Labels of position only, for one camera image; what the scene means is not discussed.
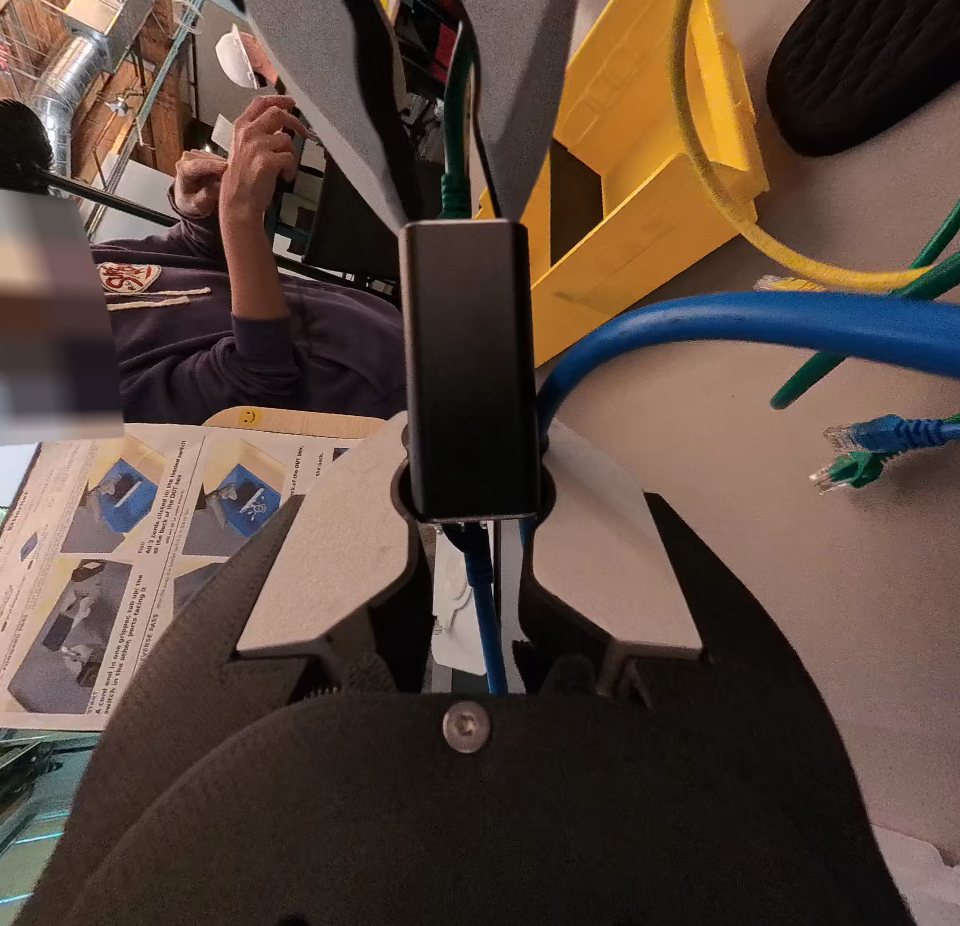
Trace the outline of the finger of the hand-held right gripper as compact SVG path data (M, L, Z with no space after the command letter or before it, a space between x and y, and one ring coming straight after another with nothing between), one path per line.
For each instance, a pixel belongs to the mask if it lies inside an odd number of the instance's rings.
M459 0L474 55L473 135L497 217L521 217L552 141L578 0Z
M379 0L238 0L287 92L391 230L418 220L394 38Z

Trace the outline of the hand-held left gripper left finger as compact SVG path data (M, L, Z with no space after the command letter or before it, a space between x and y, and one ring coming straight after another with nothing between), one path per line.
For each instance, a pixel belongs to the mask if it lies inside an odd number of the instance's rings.
M355 442L302 500L236 644L246 659L317 660L330 682L375 653L399 690L421 690L433 574L402 502L407 414Z

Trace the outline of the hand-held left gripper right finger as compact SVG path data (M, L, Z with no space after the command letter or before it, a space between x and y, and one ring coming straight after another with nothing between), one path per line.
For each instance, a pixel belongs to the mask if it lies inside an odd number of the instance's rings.
M527 641L549 659L585 657L598 690L618 689L632 660L700 660L701 635L640 483L554 421L542 484L518 592Z

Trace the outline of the yellow plastic bin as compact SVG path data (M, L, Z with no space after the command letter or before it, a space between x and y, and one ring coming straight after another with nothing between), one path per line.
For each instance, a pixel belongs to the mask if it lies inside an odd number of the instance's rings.
M522 215L541 366L737 234L685 151L666 56L674 0L609 0L568 62Z

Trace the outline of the black network switch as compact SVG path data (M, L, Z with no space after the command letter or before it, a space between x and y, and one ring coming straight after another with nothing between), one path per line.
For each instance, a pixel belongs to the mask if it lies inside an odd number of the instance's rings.
M437 524L534 517L527 231L504 219L423 221L398 244L413 511Z

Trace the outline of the printed instruction sheet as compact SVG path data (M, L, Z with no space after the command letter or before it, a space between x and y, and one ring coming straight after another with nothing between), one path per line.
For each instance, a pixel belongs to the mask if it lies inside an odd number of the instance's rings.
M130 424L40 444L2 526L2 729L101 730L199 589L381 425Z

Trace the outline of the black pole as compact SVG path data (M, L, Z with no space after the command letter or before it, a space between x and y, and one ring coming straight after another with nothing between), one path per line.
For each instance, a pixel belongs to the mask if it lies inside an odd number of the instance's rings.
M150 223L169 228L177 222L162 212L54 175L53 152L38 116L26 105L1 100L1 188L39 196L63 192Z

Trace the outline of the black wrist rest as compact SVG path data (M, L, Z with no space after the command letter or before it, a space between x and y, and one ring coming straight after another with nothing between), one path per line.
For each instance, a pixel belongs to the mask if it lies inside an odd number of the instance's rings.
M891 129L958 80L959 0L810 0L765 89L784 141L822 158Z

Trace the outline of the silver air duct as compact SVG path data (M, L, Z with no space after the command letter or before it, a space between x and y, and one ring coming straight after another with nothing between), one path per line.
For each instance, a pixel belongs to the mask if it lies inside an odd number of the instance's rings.
M69 0L63 9L68 38L54 52L29 104L43 125L53 173L71 177L73 119L101 74L116 73L157 0Z

